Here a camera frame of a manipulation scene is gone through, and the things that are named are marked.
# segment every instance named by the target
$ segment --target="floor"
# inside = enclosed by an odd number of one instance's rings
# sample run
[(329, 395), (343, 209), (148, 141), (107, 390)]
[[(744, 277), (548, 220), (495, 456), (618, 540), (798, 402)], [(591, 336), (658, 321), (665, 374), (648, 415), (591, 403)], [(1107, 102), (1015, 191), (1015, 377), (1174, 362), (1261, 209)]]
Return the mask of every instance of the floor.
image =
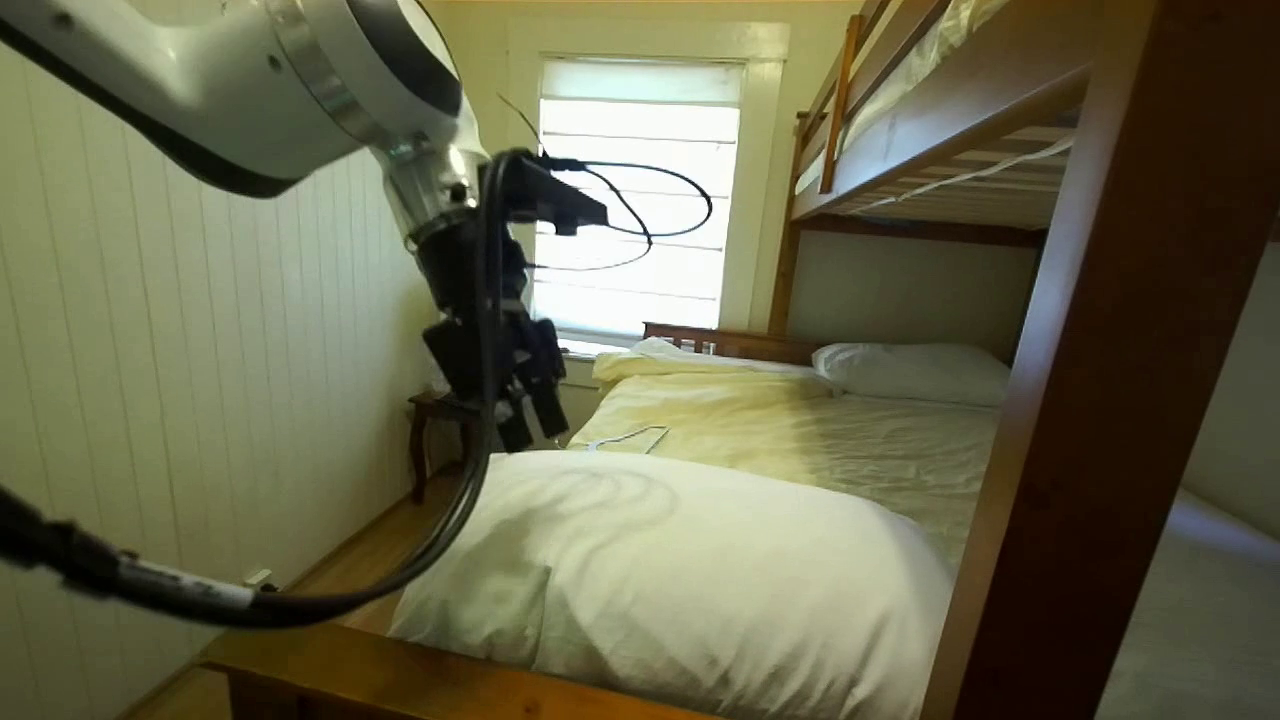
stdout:
[[(388, 571), (421, 546), (427, 519), (441, 512), (431, 495), (441, 491), (427, 491), (427, 503), (396, 503), (388, 518), (379, 518), (343, 548), (335, 548), (321, 568), (314, 568), (294, 593), (355, 590)], [(347, 612), (335, 626), (388, 634), (394, 612), (396, 597), (384, 597), (376, 606), (363, 606), (359, 612)], [(142, 699), (130, 711), (130, 720), (231, 720), (223, 678), (187, 669), (174, 678), (164, 688), (156, 688), (148, 699)]]

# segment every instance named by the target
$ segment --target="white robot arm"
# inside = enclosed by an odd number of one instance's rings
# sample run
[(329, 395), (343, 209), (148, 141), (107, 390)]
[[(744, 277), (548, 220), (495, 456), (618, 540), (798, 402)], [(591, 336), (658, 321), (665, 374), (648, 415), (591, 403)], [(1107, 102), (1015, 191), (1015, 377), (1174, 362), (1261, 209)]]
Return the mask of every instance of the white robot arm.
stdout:
[(484, 159), (444, 36), (418, 0), (239, 0), (154, 23), (130, 0), (0, 0), (0, 41), (191, 178), (277, 195), (372, 148), (396, 220), (438, 220)]
[(372, 148), (424, 277), (459, 317), (480, 367), (465, 491), (394, 575), (340, 597), (239, 590), (116, 554), (53, 525), (0, 486), (0, 561), (58, 568), (72, 590), (210, 626), (314, 626), (421, 575), (465, 527), (492, 441), (509, 220), (605, 224), (605, 203), (541, 171), (529, 152), (484, 148), (431, 17), (418, 0), (237, 0), (210, 23), (164, 30), (130, 0), (0, 0), (0, 41), (125, 116), (191, 178), (277, 195)]

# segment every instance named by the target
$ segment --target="white pillow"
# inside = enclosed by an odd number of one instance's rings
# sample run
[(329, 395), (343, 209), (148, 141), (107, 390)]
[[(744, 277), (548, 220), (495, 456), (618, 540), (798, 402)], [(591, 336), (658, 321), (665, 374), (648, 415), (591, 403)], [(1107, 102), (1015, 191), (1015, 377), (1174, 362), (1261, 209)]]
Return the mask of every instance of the white pillow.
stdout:
[(1001, 403), (1010, 390), (1010, 367), (972, 344), (824, 344), (813, 367), (862, 395)]
[(633, 456), (495, 456), (394, 638), (715, 717), (916, 717), (954, 580), (881, 503)]

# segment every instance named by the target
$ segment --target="wooden post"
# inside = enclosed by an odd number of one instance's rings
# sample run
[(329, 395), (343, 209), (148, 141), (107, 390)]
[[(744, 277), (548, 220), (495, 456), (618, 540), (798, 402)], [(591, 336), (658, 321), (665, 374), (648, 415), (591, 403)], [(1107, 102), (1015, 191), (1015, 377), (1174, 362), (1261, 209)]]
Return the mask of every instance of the wooden post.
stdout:
[(1280, 203), (1280, 4), (1095, 17), (926, 717), (1095, 711)]

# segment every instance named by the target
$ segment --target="window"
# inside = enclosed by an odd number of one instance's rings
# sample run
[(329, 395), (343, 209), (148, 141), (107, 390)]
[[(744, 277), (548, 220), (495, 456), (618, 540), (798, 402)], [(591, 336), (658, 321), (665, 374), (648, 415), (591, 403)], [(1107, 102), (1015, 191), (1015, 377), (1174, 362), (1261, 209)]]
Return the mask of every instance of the window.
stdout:
[[(658, 171), (600, 167), (639, 220), (643, 238), (581, 227), (537, 234), (534, 311), (570, 336), (639, 336), (643, 321), (719, 325), (723, 241), (737, 171), (737, 74), (667, 63), (548, 63), (541, 144), (552, 156), (661, 163), (711, 195), (711, 220), (693, 238), (661, 238), (704, 216), (704, 200)], [(561, 178), (609, 203), (609, 220), (635, 227), (628, 209), (591, 178)]]

